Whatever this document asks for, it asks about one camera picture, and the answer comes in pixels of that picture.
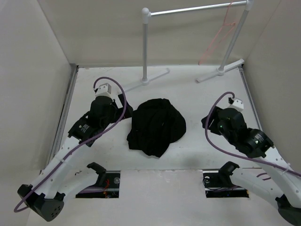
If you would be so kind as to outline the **black trousers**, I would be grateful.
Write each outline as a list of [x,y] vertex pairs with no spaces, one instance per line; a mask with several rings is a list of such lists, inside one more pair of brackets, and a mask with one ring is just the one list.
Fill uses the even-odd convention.
[[186,130],[185,118],[168,99],[150,99],[133,112],[128,147],[160,158]]

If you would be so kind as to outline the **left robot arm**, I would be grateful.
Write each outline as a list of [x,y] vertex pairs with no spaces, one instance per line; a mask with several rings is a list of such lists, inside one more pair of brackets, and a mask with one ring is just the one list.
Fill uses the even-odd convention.
[[65,181],[69,171],[81,157],[82,147],[92,144],[125,118],[129,104],[124,94],[116,98],[107,91],[95,96],[89,111],[71,127],[60,150],[30,184],[22,184],[17,191],[22,204],[45,221],[54,220],[64,204],[89,186],[102,187],[105,184],[106,169],[92,162],[72,179]]

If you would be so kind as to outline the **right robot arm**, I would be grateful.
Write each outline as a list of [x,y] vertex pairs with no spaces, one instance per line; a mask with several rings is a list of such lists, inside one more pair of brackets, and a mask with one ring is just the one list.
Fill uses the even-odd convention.
[[280,216],[293,226],[301,224],[301,175],[282,158],[271,139],[261,130],[249,128],[239,109],[214,107],[202,120],[205,133],[223,136],[242,153],[241,159],[253,161],[262,168],[273,184],[245,171],[234,162],[218,170],[223,187],[242,187],[278,210]]

